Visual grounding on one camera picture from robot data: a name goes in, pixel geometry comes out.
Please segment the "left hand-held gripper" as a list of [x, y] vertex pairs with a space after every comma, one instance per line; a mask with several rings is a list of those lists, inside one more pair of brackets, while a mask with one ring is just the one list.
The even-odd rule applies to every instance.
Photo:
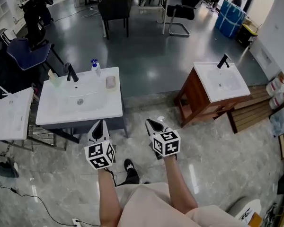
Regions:
[[115, 149], [105, 120], [98, 120], [88, 132], [88, 141], [96, 142], [99, 139], [104, 141], [84, 148], [86, 160], [94, 170], [112, 166], [115, 158]]

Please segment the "person's left forearm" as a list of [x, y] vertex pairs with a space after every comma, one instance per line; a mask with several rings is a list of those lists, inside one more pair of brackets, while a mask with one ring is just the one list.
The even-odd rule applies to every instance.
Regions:
[[98, 184], [100, 225], [102, 227], [117, 227], [123, 210], [111, 174], [105, 169], [98, 170]]

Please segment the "person's right forearm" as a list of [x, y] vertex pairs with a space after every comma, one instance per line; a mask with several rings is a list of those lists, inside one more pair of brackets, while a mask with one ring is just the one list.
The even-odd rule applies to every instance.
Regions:
[[197, 202], [191, 194], [177, 164], [174, 155], [163, 158], [166, 168], [169, 195], [172, 206], [183, 214], [198, 207]]

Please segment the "person's black star shoe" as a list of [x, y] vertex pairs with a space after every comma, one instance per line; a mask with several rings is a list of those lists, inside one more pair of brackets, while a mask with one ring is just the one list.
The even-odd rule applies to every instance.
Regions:
[[134, 168], [134, 164], [133, 164], [133, 162], [132, 162], [132, 160], [130, 160], [130, 159], [126, 159], [125, 161], [124, 161], [124, 168], [125, 168], [125, 170], [128, 172], [130, 169], [135, 169]]

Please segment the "wide white washbasin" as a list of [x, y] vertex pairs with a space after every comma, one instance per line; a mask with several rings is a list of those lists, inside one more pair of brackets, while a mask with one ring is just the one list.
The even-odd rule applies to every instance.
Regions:
[[49, 80], [43, 84], [37, 110], [36, 124], [116, 118], [123, 115], [119, 68], [101, 69], [99, 77], [89, 70], [77, 74], [79, 81], [59, 77], [54, 87]]

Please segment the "person's black trousers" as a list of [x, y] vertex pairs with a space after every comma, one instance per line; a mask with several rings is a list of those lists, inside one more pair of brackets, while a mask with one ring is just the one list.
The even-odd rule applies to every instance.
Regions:
[[125, 184], [139, 184], [140, 183], [140, 178], [138, 176], [137, 171], [134, 168], [129, 168], [127, 170], [127, 177], [121, 185]]

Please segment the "clear spray bottle blue top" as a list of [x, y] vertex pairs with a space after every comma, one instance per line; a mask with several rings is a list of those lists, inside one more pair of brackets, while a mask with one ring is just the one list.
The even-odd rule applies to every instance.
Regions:
[[97, 59], [92, 59], [92, 71], [94, 71], [99, 77], [101, 76], [101, 67]]

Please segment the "person's pale pink garment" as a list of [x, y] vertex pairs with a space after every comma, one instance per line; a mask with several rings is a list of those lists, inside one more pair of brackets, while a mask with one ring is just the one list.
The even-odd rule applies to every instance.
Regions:
[[125, 184], [115, 189], [123, 208], [118, 227], [249, 227], [216, 205], [181, 213], [171, 206], [167, 183]]

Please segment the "narrow white washbasin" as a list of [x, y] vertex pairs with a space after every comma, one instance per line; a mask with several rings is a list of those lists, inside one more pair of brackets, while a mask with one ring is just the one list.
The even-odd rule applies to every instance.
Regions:
[[0, 141], [25, 140], [34, 90], [29, 87], [0, 99]]

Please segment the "wooden slatted pallet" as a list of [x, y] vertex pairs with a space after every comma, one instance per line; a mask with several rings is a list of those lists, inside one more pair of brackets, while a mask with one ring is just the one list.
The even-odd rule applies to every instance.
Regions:
[[227, 112], [235, 134], [261, 122], [274, 112], [269, 105], [270, 95], [266, 86], [252, 86], [249, 90], [248, 98]]

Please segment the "black cantilever chair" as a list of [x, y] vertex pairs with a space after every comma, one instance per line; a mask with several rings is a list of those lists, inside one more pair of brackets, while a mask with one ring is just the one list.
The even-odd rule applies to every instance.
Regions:
[[[171, 21], [166, 22], [166, 24], [169, 25], [169, 35], [180, 36], [180, 37], [189, 37], [190, 32], [185, 27], [185, 25], [182, 24], [182, 23], [179, 23], [179, 22], [174, 22], [174, 19], [175, 18], [183, 18], [183, 19], [187, 19], [187, 20], [194, 20], [195, 10], [196, 10], [196, 7], [191, 7], [191, 6], [186, 6], [186, 5], [178, 5], [178, 4], [175, 5], [175, 6], [168, 5], [167, 16], [171, 18]], [[173, 33], [171, 31], [173, 25], [181, 26], [184, 29], [185, 33], [184, 34]]]

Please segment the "white sack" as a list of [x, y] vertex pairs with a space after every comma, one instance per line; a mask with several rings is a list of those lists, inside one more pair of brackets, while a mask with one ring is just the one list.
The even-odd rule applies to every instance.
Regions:
[[278, 77], [275, 77], [266, 85], [266, 91], [272, 97], [281, 89], [282, 85], [283, 80]]
[[277, 109], [284, 102], [284, 92], [276, 93], [270, 100], [269, 106], [272, 110]]

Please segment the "dark grey chair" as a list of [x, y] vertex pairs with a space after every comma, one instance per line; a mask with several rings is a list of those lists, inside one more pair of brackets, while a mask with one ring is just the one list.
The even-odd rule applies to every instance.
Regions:
[[101, 14], [104, 23], [104, 29], [107, 40], [109, 39], [109, 25], [111, 20], [122, 19], [126, 36], [129, 37], [129, 17], [131, 11], [131, 0], [102, 0], [98, 5], [98, 10]]

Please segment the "white rectangular basin panel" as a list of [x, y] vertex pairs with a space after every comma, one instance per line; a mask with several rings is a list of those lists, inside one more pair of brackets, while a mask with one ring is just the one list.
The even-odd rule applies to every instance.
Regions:
[[260, 65], [268, 80], [274, 79], [281, 72], [281, 69], [275, 62], [273, 56], [261, 43], [258, 37], [256, 37], [249, 45], [249, 51]]

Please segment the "white shelf unit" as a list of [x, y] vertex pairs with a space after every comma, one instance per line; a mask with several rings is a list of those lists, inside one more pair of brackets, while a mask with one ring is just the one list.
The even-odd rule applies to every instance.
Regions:
[[13, 31], [14, 26], [15, 23], [7, 0], [0, 0], [0, 30], [6, 29], [6, 36], [9, 39], [13, 39], [16, 38], [16, 34]]

